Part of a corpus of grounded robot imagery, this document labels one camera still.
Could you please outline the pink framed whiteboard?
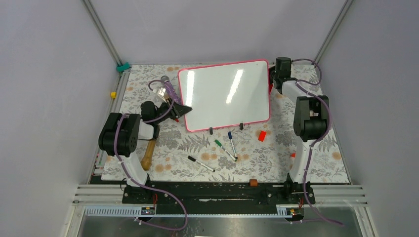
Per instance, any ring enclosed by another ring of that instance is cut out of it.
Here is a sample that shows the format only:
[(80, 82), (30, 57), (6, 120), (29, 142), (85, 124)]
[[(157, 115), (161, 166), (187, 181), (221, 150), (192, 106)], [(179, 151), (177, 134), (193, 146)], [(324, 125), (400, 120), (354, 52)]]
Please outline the pink framed whiteboard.
[(269, 64), (252, 60), (184, 68), (178, 71), (179, 96), (192, 108), (189, 132), (264, 122), (270, 119)]

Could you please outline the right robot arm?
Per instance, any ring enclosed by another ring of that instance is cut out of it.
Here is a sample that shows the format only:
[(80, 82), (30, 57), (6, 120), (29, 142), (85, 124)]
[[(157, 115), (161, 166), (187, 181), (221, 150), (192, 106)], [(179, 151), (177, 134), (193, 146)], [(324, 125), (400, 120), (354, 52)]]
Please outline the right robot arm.
[(315, 146), (331, 128), (328, 97), (309, 92), (301, 85), (303, 80), (292, 77), (293, 63), (291, 58), (278, 57), (275, 65), (269, 68), (269, 80), (273, 88), (295, 104), (293, 130), (297, 136), (297, 146), (293, 167), (283, 187), (283, 197), (290, 203), (296, 203), (308, 195)]

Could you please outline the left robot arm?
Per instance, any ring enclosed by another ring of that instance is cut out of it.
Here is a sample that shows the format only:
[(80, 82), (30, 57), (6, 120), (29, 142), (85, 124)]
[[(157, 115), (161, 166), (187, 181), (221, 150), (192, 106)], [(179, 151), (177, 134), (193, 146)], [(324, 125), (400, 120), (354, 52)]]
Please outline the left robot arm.
[(191, 112), (189, 106), (167, 99), (159, 107), (152, 101), (143, 102), (139, 114), (112, 112), (98, 138), (100, 150), (115, 157), (126, 175), (126, 182), (136, 186), (134, 196), (142, 203), (153, 198), (147, 186), (149, 176), (136, 153), (138, 141), (155, 142), (160, 133), (159, 124), (167, 119), (176, 120)]

